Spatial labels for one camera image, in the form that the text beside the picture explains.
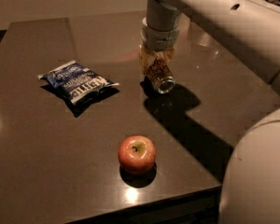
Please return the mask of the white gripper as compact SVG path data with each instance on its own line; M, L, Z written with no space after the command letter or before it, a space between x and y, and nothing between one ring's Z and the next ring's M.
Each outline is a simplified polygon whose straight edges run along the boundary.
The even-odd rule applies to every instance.
M157 31L147 24L147 19L142 20L140 37L144 45L139 46L140 68L145 76L149 76L149 68L154 64L155 53L161 51L161 61L168 65L175 54L175 43L180 29L171 31Z

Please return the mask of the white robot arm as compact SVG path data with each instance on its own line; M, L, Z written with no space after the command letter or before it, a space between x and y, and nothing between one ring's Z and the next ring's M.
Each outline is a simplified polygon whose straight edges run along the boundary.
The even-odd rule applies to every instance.
M219 224L280 224L280 7L263 0L147 0L142 37L173 45L193 115L231 142Z

